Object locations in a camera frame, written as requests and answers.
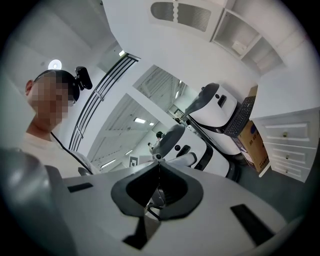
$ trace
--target black slot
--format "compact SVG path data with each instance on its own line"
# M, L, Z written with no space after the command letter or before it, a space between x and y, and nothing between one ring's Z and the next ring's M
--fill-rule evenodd
M73 193L73 192L77 192L77 191L80 191L80 190L85 190L85 189L91 188L93 186L94 185L92 185L91 183L86 182L86 183L82 183L82 184L79 184L79 185L68 186L68 190L70 191L70 193Z
M143 217L139 218L137 227L135 229L134 234L128 235L123 242L127 245L130 245L134 248L141 250L144 245L147 243L147 233L145 227L145 220Z
M179 153L176 155L176 157L178 158L178 157L181 157L181 156L185 155L186 153L189 152L190 149L191 149L190 146L184 145L183 148L182 148L182 149L179 151Z
M155 161L147 167L132 169L140 170L118 180L111 189L111 198L123 214L143 217L144 207L159 186L159 163Z
M225 95L222 95L220 97L220 99L218 100L218 105L220 106L220 108L222 108L222 106L225 104L227 97Z
M206 141L204 141L206 144L206 150L202 156L202 158L200 159L200 161L196 164L196 166L194 167L194 169L203 171L206 166L208 165L208 163L210 162L213 154L214 154L214 149L212 148L212 146L210 146L209 143L207 143Z
M160 162L160 185L164 192L165 207L160 211L162 221L185 218L202 201L204 190L195 178Z
M246 205L239 204L230 209L257 246L274 236L270 229Z

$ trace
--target metal handrail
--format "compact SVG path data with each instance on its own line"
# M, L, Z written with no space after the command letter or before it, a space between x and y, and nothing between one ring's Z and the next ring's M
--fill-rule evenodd
M119 78L138 61L139 58L126 53L101 79L87 99L76 121L69 144L69 150L78 150L80 142L84 138L88 123L99 104L104 101L108 91L114 86Z

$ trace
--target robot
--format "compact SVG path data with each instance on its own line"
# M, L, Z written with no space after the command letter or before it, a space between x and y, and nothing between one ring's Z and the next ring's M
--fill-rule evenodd
M6 226L24 250L57 256L268 255L290 236L293 227L270 205L185 166L195 160L188 153L174 163L62 179L31 155L1 149ZM165 203L150 233L145 207L159 186Z
M188 153L194 154L196 158L196 161L189 167L237 180L239 174L234 163L225 159L215 148L183 124L171 127L152 150L153 155L160 155L166 161Z
M190 117L192 127L208 136L221 153L236 156L241 152L224 129L238 107L237 100L221 85L210 83L185 110L183 118Z

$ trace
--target shelf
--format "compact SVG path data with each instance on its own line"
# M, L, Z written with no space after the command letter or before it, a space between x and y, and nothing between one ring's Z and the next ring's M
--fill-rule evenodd
M278 0L226 0L225 8L254 27L274 48L299 27Z
M212 41L241 59L260 38L255 29L234 13L225 10Z
M241 61L260 76L283 64L282 59L263 37L248 51Z

